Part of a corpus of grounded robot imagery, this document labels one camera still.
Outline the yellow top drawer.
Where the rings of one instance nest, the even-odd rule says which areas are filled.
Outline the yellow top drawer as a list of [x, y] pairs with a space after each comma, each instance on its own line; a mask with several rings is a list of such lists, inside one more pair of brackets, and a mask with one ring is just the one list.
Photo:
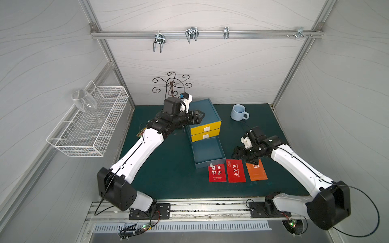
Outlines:
[[190, 133], [192, 136], [202, 134], [205, 132], [217, 130], [221, 128], [221, 121], [216, 121], [207, 124], [189, 125]]

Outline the yellow drawer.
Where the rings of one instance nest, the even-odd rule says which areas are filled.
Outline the yellow drawer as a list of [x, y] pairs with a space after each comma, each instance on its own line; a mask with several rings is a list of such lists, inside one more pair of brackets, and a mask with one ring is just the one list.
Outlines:
[[199, 133], [196, 135], [191, 135], [191, 141], [197, 142], [200, 140], [204, 140], [204, 139], [218, 136], [219, 134], [220, 134], [220, 129], [210, 130], [210, 131]]
[[221, 121], [216, 121], [207, 124], [189, 125], [190, 133], [192, 136], [202, 134], [205, 132], [217, 130], [221, 128]]

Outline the orange postcard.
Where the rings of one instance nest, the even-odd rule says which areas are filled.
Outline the orange postcard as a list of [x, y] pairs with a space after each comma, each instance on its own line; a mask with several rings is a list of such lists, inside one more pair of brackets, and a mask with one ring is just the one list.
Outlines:
[[261, 181], [261, 180], [268, 179], [261, 159], [259, 159], [258, 164], [255, 164], [255, 165], [250, 164], [250, 163], [246, 163], [246, 167], [247, 167], [251, 181]]

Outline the red postcard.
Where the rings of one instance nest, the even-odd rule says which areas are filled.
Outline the red postcard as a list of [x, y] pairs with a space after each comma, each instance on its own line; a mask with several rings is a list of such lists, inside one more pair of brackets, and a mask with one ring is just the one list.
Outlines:
[[245, 172], [241, 160], [226, 160], [228, 182], [229, 183], [245, 183]]
[[227, 175], [226, 175], [224, 164], [208, 167], [208, 173], [209, 173], [210, 183], [227, 181]]

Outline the teal bottom drawer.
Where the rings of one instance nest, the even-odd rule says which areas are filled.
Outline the teal bottom drawer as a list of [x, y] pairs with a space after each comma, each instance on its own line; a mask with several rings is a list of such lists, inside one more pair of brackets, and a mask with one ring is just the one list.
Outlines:
[[226, 156], [218, 136], [191, 143], [196, 169], [221, 165]]

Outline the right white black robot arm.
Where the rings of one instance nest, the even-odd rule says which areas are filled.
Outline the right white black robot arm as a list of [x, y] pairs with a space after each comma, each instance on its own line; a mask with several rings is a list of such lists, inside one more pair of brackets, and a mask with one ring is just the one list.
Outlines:
[[269, 157], [285, 168], [309, 193], [295, 196], [275, 192], [265, 197], [264, 211], [269, 216], [297, 214], [311, 219], [317, 227], [329, 230], [351, 215], [350, 189], [343, 181], [335, 182], [299, 157], [278, 136], [267, 137], [259, 127], [241, 137], [242, 146], [234, 148], [232, 158], [258, 165]]

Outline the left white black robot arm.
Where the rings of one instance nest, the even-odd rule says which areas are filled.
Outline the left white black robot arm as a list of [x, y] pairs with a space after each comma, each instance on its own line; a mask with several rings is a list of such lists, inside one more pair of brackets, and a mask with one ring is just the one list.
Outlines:
[[100, 197], [121, 211], [135, 209], [143, 212], [153, 211], [156, 200], [133, 188], [139, 169], [178, 127], [198, 125], [205, 117], [200, 110], [190, 110], [192, 95], [182, 93], [179, 97], [164, 100], [164, 107], [148, 122], [140, 132], [139, 140], [133, 147], [109, 169], [101, 168], [97, 173]]

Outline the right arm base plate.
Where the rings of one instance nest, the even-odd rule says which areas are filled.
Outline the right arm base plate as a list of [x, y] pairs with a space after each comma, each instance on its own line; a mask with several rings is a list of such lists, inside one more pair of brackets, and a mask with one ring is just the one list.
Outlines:
[[290, 212], [279, 211], [270, 201], [248, 200], [246, 207], [250, 210], [251, 218], [287, 218], [291, 217]]

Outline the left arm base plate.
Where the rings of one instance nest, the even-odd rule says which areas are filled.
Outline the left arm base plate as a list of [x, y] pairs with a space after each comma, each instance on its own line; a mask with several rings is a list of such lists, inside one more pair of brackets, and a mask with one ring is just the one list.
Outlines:
[[152, 211], [146, 213], [141, 210], [130, 209], [129, 220], [167, 220], [170, 218], [170, 203], [157, 203]]

